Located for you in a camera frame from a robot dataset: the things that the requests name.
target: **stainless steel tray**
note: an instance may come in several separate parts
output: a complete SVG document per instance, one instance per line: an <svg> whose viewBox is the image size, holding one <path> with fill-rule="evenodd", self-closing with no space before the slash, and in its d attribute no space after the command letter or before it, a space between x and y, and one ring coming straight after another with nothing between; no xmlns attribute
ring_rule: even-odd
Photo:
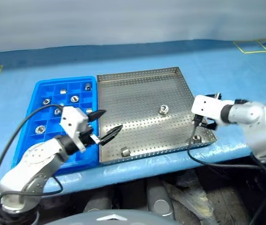
<svg viewBox="0 0 266 225"><path fill-rule="evenodd" d="M170 153L187 148L192 132L191 107L194 97L178 67L99 75L99 109L107 112L99 119L99 134L123 124L121 132L99 148L103 164ZM160 115L161 105L169 112ZM199 127L196 135L202 142L192 147L216 141L211 130ZM122 157L121 148L131 154Z"/></svg>

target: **blue plastic tray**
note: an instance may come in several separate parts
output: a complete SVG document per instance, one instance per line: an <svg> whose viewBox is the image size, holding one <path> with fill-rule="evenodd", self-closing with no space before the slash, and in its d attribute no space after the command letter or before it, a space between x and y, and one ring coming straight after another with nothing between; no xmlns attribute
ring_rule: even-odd
<svg viewBox="0 0 266 225"><path fill-rule="evenodd" d="M91 83L91 91L85 91L85 84ZM66 94L60 94L61 89L66 89ZM72 103L70 98L74 95L79 96L78 103ZM92 111L98 109L96 80L92 76L67 79L52 79L39 81L32 94L30 105L27 111L29 115L32 111L43 106L44 99L49 98L50 104L63 104L65 106L80 107L84 113L87 108ZM65 135L66 133L59 125L61 114L54 115L55 107L49 107L34 115L22 128L18 145L13 157L12 167L16 166L21 160L25 151L36 143L44 142L56 135ZM35 129L39 125L44 125L46 131L43 134L35 134ZM94 129L94 134L98 135L98 122L90 123ZM62 165L57 173L69 173L84 168L94 167L99 164L99 147L93 145L87 148L84 153L77 152L70 156L68 161Z"/></svg>

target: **blue tabletop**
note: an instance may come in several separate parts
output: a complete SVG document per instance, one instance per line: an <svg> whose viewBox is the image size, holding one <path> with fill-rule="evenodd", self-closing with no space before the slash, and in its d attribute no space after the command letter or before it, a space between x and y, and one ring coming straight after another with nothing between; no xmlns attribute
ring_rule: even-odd
<svg viewBox="0 0 266 225"><path fill-rule="evenodd" d="M138 45L73 46L0 53L0 154L26 114L36 82L59 77L180 67L193 93L221 92L224 99L266 104L266 50L258 42L177 41ZM220 127L218 141L192 153L207 162L250 154L240 127ZM0 168L10 169L17 140ZM99 166L58 179L63 194L198 166L185 151L121 164ZM53 180L45 191L58 189Z"/></svg>

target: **hex nut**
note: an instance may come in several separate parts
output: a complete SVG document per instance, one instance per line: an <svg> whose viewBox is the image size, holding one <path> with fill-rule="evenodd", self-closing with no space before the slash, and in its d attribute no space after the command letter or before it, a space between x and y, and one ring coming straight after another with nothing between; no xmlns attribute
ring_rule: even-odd
<svg viewBox="0 0 266 225"><path fill-rule="evenodd" d="M85 90L91 91L91 84L90 83L85 84Z"/></svg>
<svg viewBox="0 0 266 225"><path fill-rule="evenodd" d="M166 115L169 111L169 107L167 105L161 105L159 109L159 113L161 115Z"/></svg>
<svg viewBox="0 0 266 225"><path fill-rule="evenodd" d="M78 100L79 100L79 97L77 95L72 96L70 99L72 103L78 102Z"/></svg>
<svg viewBox="0 0 266 225"><path fill-rule="evenodd" d="M131 152L127 147L123 147L120 150L122 152L122 157L128 157L131 155Z"/></svg>
<svg viewBox="0 0 266 225"><path fill-rule="evenodd" d="M43 134L45 132L45 126L40 125L38 127L36 127L35 129L35 134L40 135Z"/></svg>
<svg viewBox="0 0 266 225"><path fill-rule="evenodd" d="M65 95L66 93L67 93L67 90L66 90L66 89L61 89L61 90L60 90L60 94L61 94L61 95Z"/></svg>
<svg viewBox="0 0 266 225"><path fill-rule="evenodd" d="M46 98L43 100L42 104L43 105L48 105L50 103L50 99L49 98Z"/></svg>
<svg viewBox="0 0 266 225"><path fill-rule="evenodd" d="M202 137L199 135L194 135L192 138L192 143L193 144L199 144L202 142Z"/></svg>
<svg viewBox="0 0 266 225"><path fill-rule="evenodd" d="M54 115L57 116L57 115L61 114L61 112L62 111L59 108L56 108L53 113L54 113Z"/></svg>

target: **white wall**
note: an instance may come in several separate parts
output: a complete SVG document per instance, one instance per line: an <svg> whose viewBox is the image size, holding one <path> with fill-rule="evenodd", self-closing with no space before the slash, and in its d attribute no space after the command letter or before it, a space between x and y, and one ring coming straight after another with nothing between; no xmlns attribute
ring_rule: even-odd
<svg viewBox="0 0 266 225"><path fill-rule="evenodd" d="M266 38L266 0L0 0L0 52Z"/></svg>

